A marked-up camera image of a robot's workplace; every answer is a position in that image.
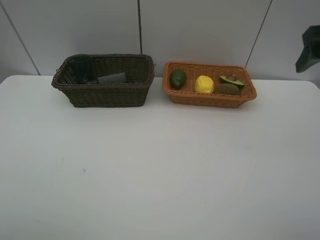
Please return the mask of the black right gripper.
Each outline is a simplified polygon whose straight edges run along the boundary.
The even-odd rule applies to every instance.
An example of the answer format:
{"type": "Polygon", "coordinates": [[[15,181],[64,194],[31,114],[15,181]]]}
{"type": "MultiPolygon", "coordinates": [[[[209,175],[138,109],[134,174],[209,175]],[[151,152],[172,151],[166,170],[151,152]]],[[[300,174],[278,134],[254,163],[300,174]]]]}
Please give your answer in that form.
{"type": "Polygon", "coordinates": [[[297,73],[303,73],[320,62],[320,25],[311,25],[302,34],[303,50],[295,63],[297,73]]]}

